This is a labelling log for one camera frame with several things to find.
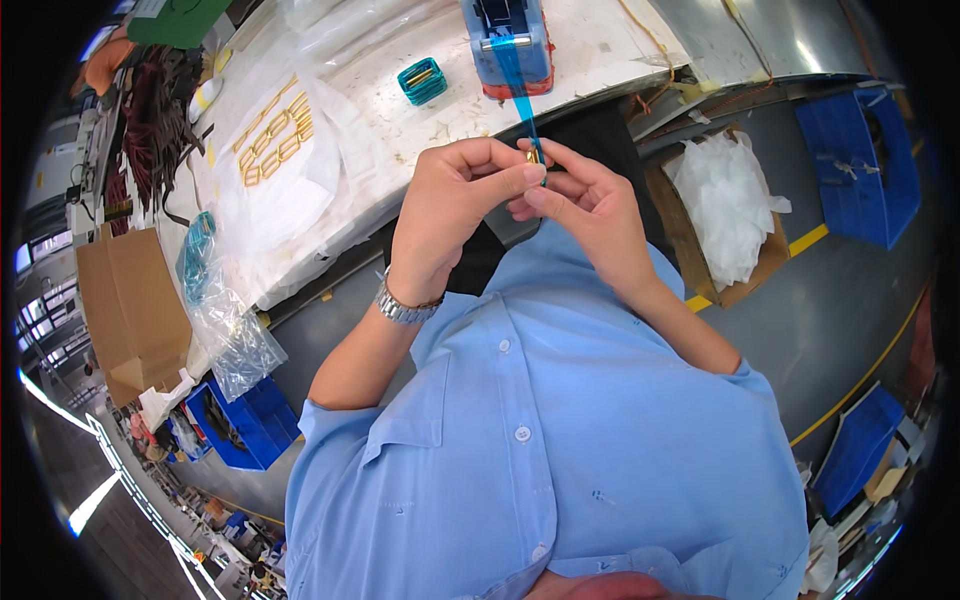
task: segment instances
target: gray floor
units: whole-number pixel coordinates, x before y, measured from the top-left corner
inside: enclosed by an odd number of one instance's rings
[[[782,217],[788,240],[822,224],[813,166],[790,104],[755,108],[709,126],[672,132],[638,151],[641,157],[650,156],[734,118],[752,138],[771,192],[793,203],[793,212]],[[920,154],[922,172],[924,162]],[[900,329],[929,273],[937,227],[932,195],[924,190],[920,213],[891,251],[828,235],[735,306],[726,310],[710,306],[700,313],[770,380],[790,439],[843,397]],[[531,230],[529,225],[514,223],[502,209],[495,210],[488,223],[505,242],[522,239]],[[379,261],[334,289],[332,300],[307,306],[274,330],[290,355],[274,372],[274,379],[298,415],[313,373],[366,310],[379,282],[377,270],[382,271]],[[908,327],[877,370],[876,377],[884,384],[899,378],[911,339],[912,327]],[[413,374],[408,361],[388,396]],[[797,457],[819,464],[834,428],[835,418],[794,448]],[[177,474],[184,482],[282,520],[286,478],[299,450],[300,444],[292,446],[265,473],[229,469],[211,453],[198,464],[177,465]]]

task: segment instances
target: brown cardboard box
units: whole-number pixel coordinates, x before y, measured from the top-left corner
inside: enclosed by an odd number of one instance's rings
[[[155,229],[77,248],[86,326],[117,408],[151,387],[180,383],[190,322],[174,290]]]
[[[708,132],[708,135],[724,134],[732,136],[731,131],[741,131],[739,124],[730,123],[723,129]],[[723,291],[717,292],[713,285],[713,277],[710,276],[707,260],[700,249],[697,233],[693,230],[690,217],[686,214],[686,208],[684,208],[684,203],[680,199],[680,194],[677,193],[677,189],[673,186],[670,178],[663,172],[664,164],[683,153],[684,145],[676,144],[652,158],[644,168],[647,188],[649,188],[650,198],[663,220],[663,229],[666,232],[667,241],[673,245],[673,249],[677,253],[680,274],[684,278],[684,283],[707,300],[727,308],[753,292],[770,274],[790,258],[786,234],[780,224],[780,216],[776,212],[773,213],[774,232],[767,235],[767,241],[760,247],[758,261],[756,267],[754,267],[754,272],[750,275],[750,280],[747,283],[737,281],[724,288]]]
[[[863,492],[867,495],[867,499],[874,504],[893,493],[903,474],[906,473],[906,467],[894,468],[891,466],[890,457],[893,455],[897,443],[897,438],[890,441],[890,445],[887,446],[887,451],[883,453],[883,458],[880,459],[880,464],[876,466],[870,481],[863,486]]]

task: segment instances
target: metal watch band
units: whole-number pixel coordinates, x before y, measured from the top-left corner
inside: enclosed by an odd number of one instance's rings
[[[384,317],[394,323],[400,324],[420,324],[426,323],[430,317],[433,317],[437,309],[444,302],[444,296],[436,302],[424,306],[405,306],[394,298],[390,290],[387,289],[387,276],[390,274],[390,267],[383,274],[383,281],[380,282],[380,288],[376,291],[373,303]]]

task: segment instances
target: red base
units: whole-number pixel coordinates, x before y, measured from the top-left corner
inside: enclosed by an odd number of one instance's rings
[[[546,29],[546,15],[543,14],[543,10],[540,10],[540,14],[543,15],[543,30],[546,32],[546,53],[547,58],[550,60],[550,75],[538,82],[533,82],[532,84],[524,84],[524,87],[527,88],[528,96],[541,96],[551,89],[553,89],[553,44],[550,42],[550,32]],[[510,92],[510,87],[508,85],[487,85],[483,82],[480,82],[483,86],[483,93],[487,94],[488,98],[493,98],[494,100],[510,100],[514,97],[514,94]]]

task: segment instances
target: shirt button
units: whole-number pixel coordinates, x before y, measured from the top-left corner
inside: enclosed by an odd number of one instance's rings
[[[546,546],[542,543],[534,549],[533,554],[530,555],[530,558],[534,560],[534,563],[543,558],[546,555]]]

